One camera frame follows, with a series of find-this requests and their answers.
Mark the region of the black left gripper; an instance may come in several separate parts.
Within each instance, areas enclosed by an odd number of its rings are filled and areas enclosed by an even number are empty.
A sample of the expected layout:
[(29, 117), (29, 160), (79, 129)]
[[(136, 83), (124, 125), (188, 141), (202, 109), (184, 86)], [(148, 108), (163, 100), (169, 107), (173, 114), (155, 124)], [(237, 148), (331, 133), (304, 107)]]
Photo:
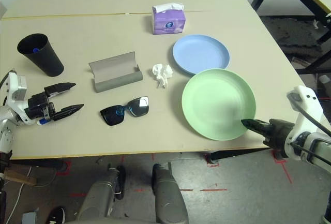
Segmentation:
[(46, 120), (58, 121), (69, 117), (79, 111), (84, 104), (75, 104), (55, 112), (55, 107), (52, 102), (49, 102), (48, 96), (56, 96), (70, 90), (76, 86), (75, 83), (66, 82), (54, 84), (44, 88), (44, 92), (33, 95), (27, 102), (27, 116), (30, 119), (45, 118)]

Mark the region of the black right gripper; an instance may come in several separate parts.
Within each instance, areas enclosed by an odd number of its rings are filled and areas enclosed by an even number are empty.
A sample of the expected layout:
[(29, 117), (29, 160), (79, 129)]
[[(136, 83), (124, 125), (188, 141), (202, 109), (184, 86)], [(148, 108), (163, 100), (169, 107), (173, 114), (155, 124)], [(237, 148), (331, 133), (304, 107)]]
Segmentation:
[(253, 132), (268, 133), (263, 144), (274, 149), (276, 154), (285, 155), (285, 141), (292, 131), (294, 123), (279, 119), (270, 119), (269, 123), (261, 120), (243, 119), (241, 123)]

